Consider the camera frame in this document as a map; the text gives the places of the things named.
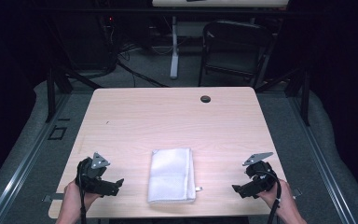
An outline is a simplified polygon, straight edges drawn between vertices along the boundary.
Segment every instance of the dark background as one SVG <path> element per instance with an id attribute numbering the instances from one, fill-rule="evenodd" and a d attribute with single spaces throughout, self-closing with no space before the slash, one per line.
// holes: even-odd
<path id="1" fill-rule="evenodd" d="M 148 7 L 150 1 L 121 4 L 116 1 L 116 7 L 131 7 L 131 4 Z M 59 64 L 76 69 L 73 64 L 80 64 L 84 66 L 82 69 L 106 69 L 112 66 L 109 57 L 115 57 L 109 46 L 112 43 L 106 43 L 103 33 L 96 31 L 95 17 L 60 16 L 55 20 L 40 20 L 24 10 L 35 5 L 47 4 L 44 1 L 0 1 L 0 167 L 31 114 L 34 86 L 46 80 L 52 66 Z M 282 76 L 311 59 L 310 87 L 320 97 L 331 119 L 341 159 L 358 181 L 358 1 L 290 1 L 288 10 L 323 11 L 327 16 L 321 21 L 285 20 L 266 76 Z M 147 47 L 145 27 L 154 19 L 147 18 L 129 26 L 132 20 L 139 21 L 138 18 L 122 17 L 117 23 L 128 27 L 125 32 Z M 76 35 L 62 29 L 76 22 L 83 24 L 80 30 L 73 28 L 78 32 Z M 81 57 L 78 51 L 86 56 Z"/>

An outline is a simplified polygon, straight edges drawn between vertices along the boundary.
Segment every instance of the wooden tabletop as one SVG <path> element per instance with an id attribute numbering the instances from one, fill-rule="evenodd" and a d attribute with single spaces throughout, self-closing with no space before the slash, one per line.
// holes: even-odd
<path id="1" fill-rule="evenodd" d="M 153 7 L 286 7 L 288 0 L 153 0 Z"/>
<path id="2" fill-rule="evenodd" d="M 201 96 L 211 102 L 203 103 Z M 194 203 L 149 204 L 153 149 L 190 147 L 197 192 Z M 261 199 L 242 199 L 231 185 L 251 180 L 242 163 L 252 154 L 285 179 L 255 92 L 251 88 L 98 89 L 80 127 L 57 192 L 76 176 L 78 163 L 98 151 L 110 161 L 103 180 L 124 178 L 116 197 L 98 199 L 88 217 L 213 217 L 265 215 Z M 54 201 L 50 217 L 59 214 Z"/>

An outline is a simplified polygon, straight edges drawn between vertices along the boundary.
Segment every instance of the hand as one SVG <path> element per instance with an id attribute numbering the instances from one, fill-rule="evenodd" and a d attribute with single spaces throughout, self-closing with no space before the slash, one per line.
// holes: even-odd
<path id="1" fill-rule="evenodd" d="M 277 208 L 277 216 L 283 220 L 286 224 L 299 224 L 307 223 L 304 218 L 300 215 L 297 209 L 296 201 L 293 198 L 292 191 L 289 184 L 284 180 L 279 180 L 281 183 L 281 202 Z M 272 207 L 277 197 L 277 183 L 269 191 L 263 191 L 257 194 L 261 199 L 263 199 L 268 207 Z"/>
<path id="2" fill-rule="evenodd" d="M 86 206 L 86 211 L 89 210 L 91 204 L 99 197 L 101 197 L 99 194 L 85 193 L 84 205 Z M 80 208 L 81 200 L 79 187 L 75 181 L 72 181 L 64 189 L 61 210 L 56 224 L 75 224 L 77 220 L 80 219 Z"/>

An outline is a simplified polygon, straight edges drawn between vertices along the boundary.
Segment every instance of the person's right hand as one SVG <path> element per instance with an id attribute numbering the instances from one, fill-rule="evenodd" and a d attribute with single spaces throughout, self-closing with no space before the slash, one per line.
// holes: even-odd
<path id="1" fill-rule="evenodd" d="M 276 215 L 283 220 L 285 224 L 300 224 L 307 223 L 304 218 L 300 215 L 297 209 L 296 201 L 293 198 L 292 191 L 289 184 L 280 179 L 281 183 L 281 201 L 276 211 Z M 263 199 L 269 208 L 272 207 L 276 198 L 277 198 L 277 187 L 278 184 L 275 183 L 274 187 L 269 191 L 263 191 L 257 194 L 261 199 Z"/>

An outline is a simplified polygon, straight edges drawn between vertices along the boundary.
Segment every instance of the folded white cloth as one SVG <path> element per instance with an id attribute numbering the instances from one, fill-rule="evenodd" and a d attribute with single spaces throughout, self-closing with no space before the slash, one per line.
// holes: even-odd
<path id="1" fill-rule="evenodd" d="M 196 200 L 190 148 L 153 150 L 149 203 L 190 203 Z"/>

